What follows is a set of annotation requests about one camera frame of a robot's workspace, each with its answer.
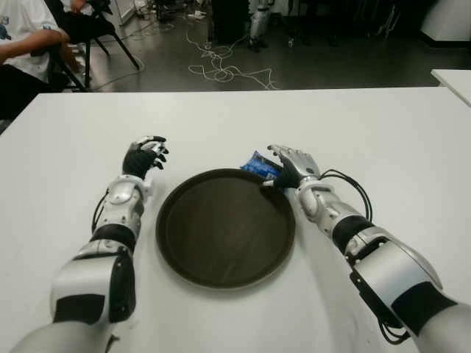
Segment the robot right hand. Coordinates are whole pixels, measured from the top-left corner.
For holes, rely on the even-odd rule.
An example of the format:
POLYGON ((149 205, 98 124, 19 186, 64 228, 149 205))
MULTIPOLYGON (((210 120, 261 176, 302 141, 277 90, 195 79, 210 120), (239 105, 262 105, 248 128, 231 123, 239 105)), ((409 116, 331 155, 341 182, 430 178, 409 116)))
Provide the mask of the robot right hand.
POLYGON ((267 149, 279 158, 282 170, 275 179, 263 182, 262 188, 298 188, 305 179, 320 178, 318 165, 309 153, 278 144, 270 144, 267 149))

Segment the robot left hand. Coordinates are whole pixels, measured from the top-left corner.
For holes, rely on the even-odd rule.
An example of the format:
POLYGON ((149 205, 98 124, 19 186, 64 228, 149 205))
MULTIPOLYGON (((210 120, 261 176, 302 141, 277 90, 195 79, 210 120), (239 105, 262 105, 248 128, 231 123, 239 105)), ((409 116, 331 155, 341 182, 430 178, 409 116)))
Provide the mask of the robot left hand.
POLYGON ((122 174, 145 179, 152 168, 163 170, 166 162, 166 139, 158 135, 147 135, 130 144, 122 163, 122 174))

